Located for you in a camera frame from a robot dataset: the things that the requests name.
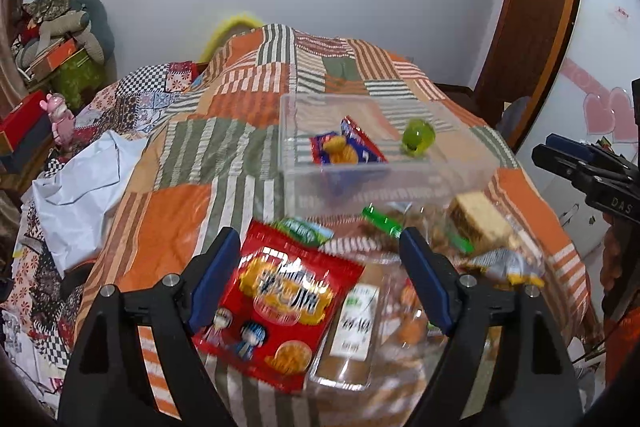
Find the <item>brown wooden door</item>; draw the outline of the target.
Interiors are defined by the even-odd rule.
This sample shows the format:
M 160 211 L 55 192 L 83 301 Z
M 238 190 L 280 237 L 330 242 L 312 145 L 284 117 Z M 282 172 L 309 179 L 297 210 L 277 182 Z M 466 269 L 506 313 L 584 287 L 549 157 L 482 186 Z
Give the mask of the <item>brown wooden door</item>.
M 506 132 L 517 150 L 533 126 L 573 29 L 578 0 L 502 0 L 497 26 L 474 94 L 480 117 L 495 126 L 525 103 Z

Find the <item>small green snack packet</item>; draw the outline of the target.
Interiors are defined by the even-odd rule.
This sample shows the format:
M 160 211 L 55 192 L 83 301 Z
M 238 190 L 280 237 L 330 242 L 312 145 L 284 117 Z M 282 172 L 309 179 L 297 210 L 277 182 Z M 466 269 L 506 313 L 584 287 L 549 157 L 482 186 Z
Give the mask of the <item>small green snack packet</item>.
M 294 239 L 297 243 L 319 248 L 334 237 L 334 232 L 323 225 L 296 217 L 284 217 L 270 223 L 270 227 Z

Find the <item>pink heart wall sticker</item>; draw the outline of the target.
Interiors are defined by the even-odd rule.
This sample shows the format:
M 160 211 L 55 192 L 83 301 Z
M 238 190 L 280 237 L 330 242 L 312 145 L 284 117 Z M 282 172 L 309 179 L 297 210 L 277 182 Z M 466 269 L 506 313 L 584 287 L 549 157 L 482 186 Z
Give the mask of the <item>pink heart wall sticker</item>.
M 582 110 L 589 134 L 609 134 L 614 143 L 638 142 L 634 102 L 628 90 L 604 87 L 570 58 L 564 60 L 560 74 L 585 93 Z

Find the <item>clear bag round biscuits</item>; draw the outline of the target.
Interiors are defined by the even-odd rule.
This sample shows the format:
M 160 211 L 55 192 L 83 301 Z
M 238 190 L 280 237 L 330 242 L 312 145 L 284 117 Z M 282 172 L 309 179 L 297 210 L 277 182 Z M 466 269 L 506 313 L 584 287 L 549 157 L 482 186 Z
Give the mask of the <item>clear bag round biscuits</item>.
M 386 343 L 401 353 L 425 355 L 446 345 L 447 336 L 431 322 L 405 272 L 390 280 L 387 306 L 385 325 L 390 333 Z

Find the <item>brown snack clear bag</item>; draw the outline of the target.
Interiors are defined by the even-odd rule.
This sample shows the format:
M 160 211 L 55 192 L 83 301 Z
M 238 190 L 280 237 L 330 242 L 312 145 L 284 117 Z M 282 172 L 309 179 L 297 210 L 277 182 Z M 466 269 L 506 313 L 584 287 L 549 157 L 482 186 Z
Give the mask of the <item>brown snack clear bag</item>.
M 451 221 L 444 208 L 430 204 L 393 204 L 383 206 L 367 205 L 361 210 L 363 228 L 384 239 L 385 247 L 393 253 L 399 251 L 401 233 L 415 228 L 425 239 L 432 251 L 443 254 L 449 246 L 448 234 Z

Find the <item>red rice cracker bag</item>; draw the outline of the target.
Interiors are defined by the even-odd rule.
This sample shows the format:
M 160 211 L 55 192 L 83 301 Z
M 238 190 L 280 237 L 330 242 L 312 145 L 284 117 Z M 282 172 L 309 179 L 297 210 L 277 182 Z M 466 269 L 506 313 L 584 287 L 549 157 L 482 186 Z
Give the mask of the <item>red rice cracker bag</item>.
M 282 392 L 300 392 L 335 312 L 362 272 L 358 262 L 252 221 L 238 269 L 194 345 Z

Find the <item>green jelly cup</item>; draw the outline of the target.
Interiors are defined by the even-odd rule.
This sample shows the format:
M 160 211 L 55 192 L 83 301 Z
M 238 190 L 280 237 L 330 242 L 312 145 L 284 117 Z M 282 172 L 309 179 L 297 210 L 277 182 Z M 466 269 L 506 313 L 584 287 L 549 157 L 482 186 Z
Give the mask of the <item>green jelly cup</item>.
M 412 118 L 402 134 L 400 148 L 412 157 L 422 156 L 435 142 L 435 129 L 426 120 Z

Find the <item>pale cracker block pack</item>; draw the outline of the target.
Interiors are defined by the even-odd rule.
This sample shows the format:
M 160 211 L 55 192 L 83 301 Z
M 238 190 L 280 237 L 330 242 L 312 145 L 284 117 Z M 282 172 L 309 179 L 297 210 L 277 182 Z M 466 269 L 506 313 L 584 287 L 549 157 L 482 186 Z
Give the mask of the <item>pale cracker block pack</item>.
M 516 251 L 521 246 L 512 225 L 483 192 L 458 194 L 447 213 L 459 234 L 471 243 L 473 256 L 500 248 Z

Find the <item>yellow white snack bag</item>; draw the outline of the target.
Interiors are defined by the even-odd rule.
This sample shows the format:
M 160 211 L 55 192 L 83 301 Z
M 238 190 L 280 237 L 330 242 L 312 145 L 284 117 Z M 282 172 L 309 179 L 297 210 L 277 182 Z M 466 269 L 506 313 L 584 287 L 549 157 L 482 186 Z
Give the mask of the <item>yellow white snack bag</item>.
M 468 271 L 480 271 L 488 279 L 500 284 L 544 287 L 544 274 L 541 269 L 528 263 L 517 251 L 508 248 L 494 249 L 465 259 L 461 266 Z

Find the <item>orange box on pile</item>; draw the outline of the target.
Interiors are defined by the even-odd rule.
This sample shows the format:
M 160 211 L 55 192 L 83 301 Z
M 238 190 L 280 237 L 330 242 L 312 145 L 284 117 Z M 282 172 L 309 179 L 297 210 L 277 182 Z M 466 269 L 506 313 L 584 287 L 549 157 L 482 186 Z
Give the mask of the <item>orange box on pile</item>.
M 77 51 L 77 43 L 73 38 L 58 40 L 49 49 L 43 51 L 27 69 L 32 81 L 41 81 L 61 66 Z

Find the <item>brown cake roll pack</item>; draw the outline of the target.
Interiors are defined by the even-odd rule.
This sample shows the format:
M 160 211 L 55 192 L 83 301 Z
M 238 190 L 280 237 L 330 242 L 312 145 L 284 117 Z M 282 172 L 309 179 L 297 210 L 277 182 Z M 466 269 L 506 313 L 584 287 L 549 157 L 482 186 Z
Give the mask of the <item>brown cake roll pack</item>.
M 370 387 L 396 263 L 367 263 L 336 312 L 311 364 L 306 392 L 356 393 Z

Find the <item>pink plush toy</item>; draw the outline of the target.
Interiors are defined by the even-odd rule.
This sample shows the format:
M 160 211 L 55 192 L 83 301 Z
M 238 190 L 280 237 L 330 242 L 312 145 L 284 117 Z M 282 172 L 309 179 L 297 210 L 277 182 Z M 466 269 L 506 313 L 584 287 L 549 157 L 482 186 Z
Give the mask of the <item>pink plush toy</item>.
M 48 93 L 40 102 L 40 107 L 49 116 L 55 144 L 66 150 L 73 141 L 75 115 L 67 107 L 64 96 L 59 93 Z

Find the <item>blue red biscuit bag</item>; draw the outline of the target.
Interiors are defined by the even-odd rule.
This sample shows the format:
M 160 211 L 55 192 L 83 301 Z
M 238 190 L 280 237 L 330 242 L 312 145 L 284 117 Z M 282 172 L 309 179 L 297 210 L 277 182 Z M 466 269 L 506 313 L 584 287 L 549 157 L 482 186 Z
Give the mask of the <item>blue red biscuit bag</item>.
M 312 160 L 318 165 L 383 164 L 387 159 L 359 124 L 349 116 L 339 132 L 317 134 L 309 139 Z

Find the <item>red gift box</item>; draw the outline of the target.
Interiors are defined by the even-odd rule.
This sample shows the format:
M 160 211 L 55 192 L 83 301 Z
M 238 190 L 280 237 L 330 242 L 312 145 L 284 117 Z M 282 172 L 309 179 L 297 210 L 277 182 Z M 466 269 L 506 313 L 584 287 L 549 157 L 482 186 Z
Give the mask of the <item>red gift box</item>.
M 37 90 L 27 95 L 1 121 L 1 155 L 12 155 L 27 145 L 40 143 L 51 135 L 46 95 Z

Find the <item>green stick candy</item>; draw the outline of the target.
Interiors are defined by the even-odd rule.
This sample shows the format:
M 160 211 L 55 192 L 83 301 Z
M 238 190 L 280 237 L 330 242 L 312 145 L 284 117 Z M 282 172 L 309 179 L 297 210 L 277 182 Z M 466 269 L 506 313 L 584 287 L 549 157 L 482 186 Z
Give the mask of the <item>green stick candy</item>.
M 384 213 L 378 211 L 373 205 L 364 207 L 361 211 L 361 216 L 369 225 L 373 225 L 378 231 L 393 237 L 393 239 L 399 239 L 404 229 L 397 220 L 384 215 Z

